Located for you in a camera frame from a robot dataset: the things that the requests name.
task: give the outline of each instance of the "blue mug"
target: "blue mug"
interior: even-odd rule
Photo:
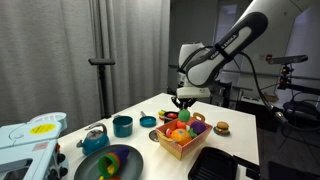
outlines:
[[[128,137],[132,134],[132,121],[130,116],[117,116],[113,119],[113,132],[116,137]]]

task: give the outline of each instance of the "white table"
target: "white table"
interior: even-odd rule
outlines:
[[[114,116],[110,119],[99,121],[106,125],[111,145],[126,144],[136,148],[141,153],[144,167],[140,179],[188,179],[188,173],[204,146],[219,148],[231,155],[239,156],[259,165],[255,116],[201,102],[196,102],[189,111],[203,114],[206,117],[206,123],[211,124],[213,127],[216,126],[218,121],[226,121],[230,126],[230,136],[221,137],[213,131],[210,132],[206,141],[181,161],[160,146],[158,142],[151,141],[149,132],[163,125],[163,121],[158,119],[158,111],[178,110],[171,102],[170,97],[167,94],[159,94],[116,113],[115,115],[128,115],[133,118],[133,133],[130,137],[117,138],[114,136],[112,126]],[[139,124],[140,111],[144,111],[146,115],[157,117],[157,126],[154,128],[141,127]],[[82,128],[58,139],[61,145],[61,152],[66,155],[69,161],[69,172],[66,176],[68,180],[73,179],[78,166],[86,157],[82,154],[82,149],[76,148],[76,144],[79,140],[83,140],[87,133],[88,131]],[[237,179],[248,179],[245,176],[245,168],[242,166],[238,168]]]

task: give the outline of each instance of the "small kettle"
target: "small kettle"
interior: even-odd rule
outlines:
[[[110,141],[107,136],[107,128],[104,124],[102,123],[94,123],[85,130],[90,130],[95,127],[101,126],[103,128],[103,131],[101,130],[92,130],[88,132],[87,137],[85,138],[84,142],[80,140],[77,143],[77,147],[80,148],[82,147],[82,152],[84,155],[89,155],[92,152],[104,147],[104,146],[109,146]]]

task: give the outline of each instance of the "toy stove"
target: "toy stove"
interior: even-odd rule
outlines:
[[[65,113],[48,113],[30,122],[0,128],[0,179],[60,180],[67,160],[57,138],[67,128]]]

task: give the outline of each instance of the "curtain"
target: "curtain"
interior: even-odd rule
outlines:
[[[100,0],[108,106],[118,112],[166,92],[170,0]]]
[[[99,1],[109,113],[166,91],[170,0]],[[89,0],[0,1],[0,126],[66,112],[100,119]]]
[[[72,132],[100,119],[87,0],[0,1],[0,126],[67,113]]]

